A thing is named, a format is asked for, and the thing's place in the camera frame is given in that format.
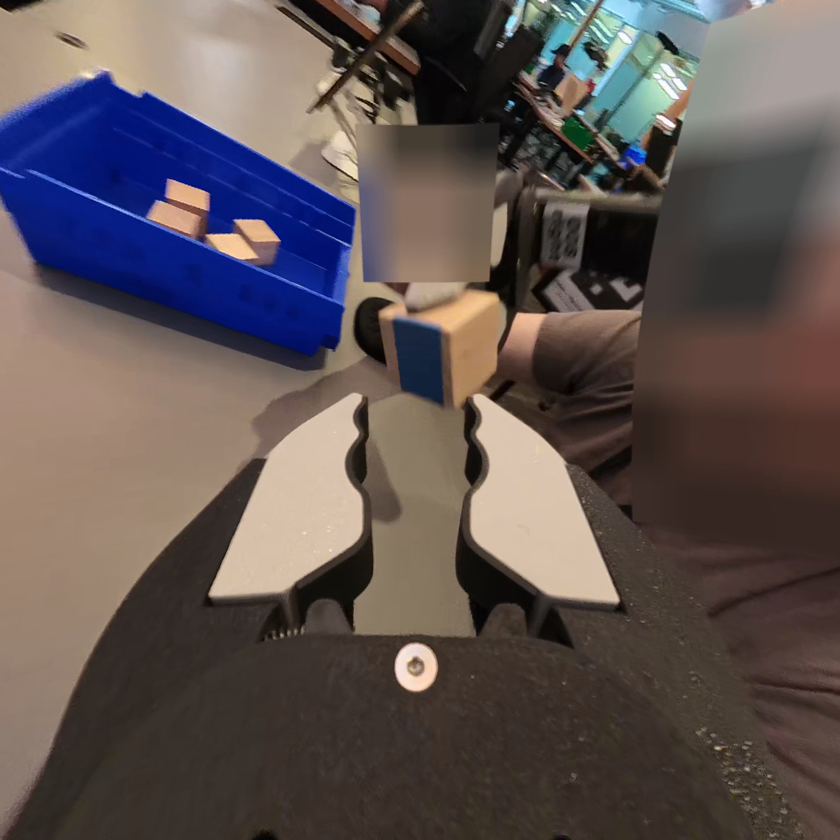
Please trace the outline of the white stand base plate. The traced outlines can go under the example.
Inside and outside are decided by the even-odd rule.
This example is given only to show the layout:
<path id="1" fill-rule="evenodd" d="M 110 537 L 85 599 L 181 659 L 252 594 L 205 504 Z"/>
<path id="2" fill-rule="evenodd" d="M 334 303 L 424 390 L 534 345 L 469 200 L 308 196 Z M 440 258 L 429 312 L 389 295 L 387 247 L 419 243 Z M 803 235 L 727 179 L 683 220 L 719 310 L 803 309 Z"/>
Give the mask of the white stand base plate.
<path id="1" fill-rule="evenodd" d="M 321 157 L 345 179 L 358 184 L 358 152 L 355 132 L 352 129 L 337 130 L 321 148 Z"/>

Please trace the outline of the black office chair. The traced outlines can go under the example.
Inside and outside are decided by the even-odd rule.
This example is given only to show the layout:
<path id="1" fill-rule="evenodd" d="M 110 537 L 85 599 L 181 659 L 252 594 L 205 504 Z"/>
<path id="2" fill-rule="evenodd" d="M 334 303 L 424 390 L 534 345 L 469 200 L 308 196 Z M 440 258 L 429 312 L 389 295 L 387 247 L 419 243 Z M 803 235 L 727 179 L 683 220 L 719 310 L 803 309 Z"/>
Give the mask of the black office chair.
<path id="1" fill-rule="evenodd" d="M 539 57 L 544 38 L 534 28 L 519 27 L 487 60 L 471 94 L 468 116 L 473 123 L 500 117 L 526 66 Z"/>

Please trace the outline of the black textured pad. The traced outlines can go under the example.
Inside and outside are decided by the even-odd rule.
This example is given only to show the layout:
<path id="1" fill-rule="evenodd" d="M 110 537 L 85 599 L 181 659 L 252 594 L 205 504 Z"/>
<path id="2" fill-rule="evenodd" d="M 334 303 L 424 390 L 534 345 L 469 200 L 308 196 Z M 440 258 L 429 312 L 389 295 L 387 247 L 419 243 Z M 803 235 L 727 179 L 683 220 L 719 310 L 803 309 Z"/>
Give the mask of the black textured pad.
<path id="1" fill-rule="evenodd" d="M 386 364 L 380 313 L 393 304 L 382 297 L 363 299 L 353 316 L 353 337 L 365 355 L 379 364 Z"/>

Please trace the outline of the dark flat panel on stand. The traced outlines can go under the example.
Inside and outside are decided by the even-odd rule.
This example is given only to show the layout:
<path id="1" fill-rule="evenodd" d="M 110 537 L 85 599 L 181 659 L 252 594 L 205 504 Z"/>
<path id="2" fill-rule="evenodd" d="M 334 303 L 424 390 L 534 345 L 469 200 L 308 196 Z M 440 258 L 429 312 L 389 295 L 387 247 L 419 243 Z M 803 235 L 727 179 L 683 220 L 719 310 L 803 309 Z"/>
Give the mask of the dark flat panel on stand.
<path id="1" fill-rule="evenodd" d="M 333 81 L 331 86 L 319 95 L 316 100 L 311 102 L 311 105 L 306 110 L 306 114 L 312 114 L 330 105 L 341 90 L 354 78 L 357 78 L 362 72 L 362 69 L 369 66 L 377 54 L 382 53 L 392 38 L 396 37 L 406 25 L 411 23 L 417 15 L 423 13 L 425 9 L 426 5 L 424 1 L 411 2 L 402 10 L 398 17 L 394 18 L 388 25 L 382 27 L 369 40 L 368 45 L 351 60 L 349 66 Z"/>

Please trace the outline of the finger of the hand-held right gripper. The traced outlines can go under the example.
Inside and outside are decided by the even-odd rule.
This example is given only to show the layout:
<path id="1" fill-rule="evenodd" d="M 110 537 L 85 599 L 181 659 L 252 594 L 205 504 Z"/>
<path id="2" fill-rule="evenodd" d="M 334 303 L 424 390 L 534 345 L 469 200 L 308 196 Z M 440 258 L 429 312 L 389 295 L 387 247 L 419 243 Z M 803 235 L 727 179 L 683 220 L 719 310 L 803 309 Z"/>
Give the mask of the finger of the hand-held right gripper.
<path id="1" fill-rule="evenodd" d="M 406 287 L 406 309 L 434 309 L 456 300 L 464 291 L 462 282 L 414 282 Z"/>

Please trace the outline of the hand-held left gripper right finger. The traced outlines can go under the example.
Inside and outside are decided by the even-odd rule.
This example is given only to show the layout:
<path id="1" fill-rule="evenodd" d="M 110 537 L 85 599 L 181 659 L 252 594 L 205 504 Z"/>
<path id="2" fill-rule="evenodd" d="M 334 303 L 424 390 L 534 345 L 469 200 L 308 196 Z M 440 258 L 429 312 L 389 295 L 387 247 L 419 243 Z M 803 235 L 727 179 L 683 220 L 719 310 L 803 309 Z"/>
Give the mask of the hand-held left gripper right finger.
<path id="1" fill-rule="evenodd" d="M 456 577 L 479 625 L 514 605 L 527 635 L 546 637 L 559 610 L 618 612 L 620 592 L 561 454 L 487 396 L 464 411 L 469 488 Z"/>

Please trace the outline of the person's right forearm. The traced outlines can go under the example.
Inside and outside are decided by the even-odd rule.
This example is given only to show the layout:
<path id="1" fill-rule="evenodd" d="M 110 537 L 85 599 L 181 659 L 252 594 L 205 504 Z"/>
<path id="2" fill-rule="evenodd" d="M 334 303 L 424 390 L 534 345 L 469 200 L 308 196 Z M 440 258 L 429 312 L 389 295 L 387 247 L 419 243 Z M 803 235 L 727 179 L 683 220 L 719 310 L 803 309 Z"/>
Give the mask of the person's right forearm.
<path id="1" fill-rule="evenodd" d="M 546 315 L 519 313 L 498 354 L 497 373 L 505 382 L 536 385 L 534 353 Z"/>

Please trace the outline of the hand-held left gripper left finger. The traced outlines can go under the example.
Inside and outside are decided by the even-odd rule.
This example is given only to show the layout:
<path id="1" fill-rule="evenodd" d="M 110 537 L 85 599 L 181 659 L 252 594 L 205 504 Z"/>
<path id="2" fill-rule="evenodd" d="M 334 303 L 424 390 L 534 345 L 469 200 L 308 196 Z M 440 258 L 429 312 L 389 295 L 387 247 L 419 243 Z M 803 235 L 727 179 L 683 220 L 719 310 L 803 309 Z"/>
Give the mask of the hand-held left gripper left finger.
<path id="1" fill-rule="evenodd" d="M 262 458 L 207 599 L 271 605 L 299 631 L 318 602 L 354 630 L 374 570 L 367 476 L 369 403 L 350 394 L 290 431 Z"/>

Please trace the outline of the blue plastic bin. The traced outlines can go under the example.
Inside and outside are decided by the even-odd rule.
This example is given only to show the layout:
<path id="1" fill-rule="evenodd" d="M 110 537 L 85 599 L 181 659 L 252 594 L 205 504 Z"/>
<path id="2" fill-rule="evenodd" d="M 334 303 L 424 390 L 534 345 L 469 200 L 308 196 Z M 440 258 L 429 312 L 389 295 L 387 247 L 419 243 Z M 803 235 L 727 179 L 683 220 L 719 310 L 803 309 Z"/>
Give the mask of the blue plastic bin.
<path id="1" fill-rule="evenodd" d="M 208 232 L 262 219 L 249 266 L 147 218 L 168 180 L 209 194 Z M 2 199 L 39 263 L 301 354 L 340 342 L 354 206 L 107 71 L 2 117 Z"/>

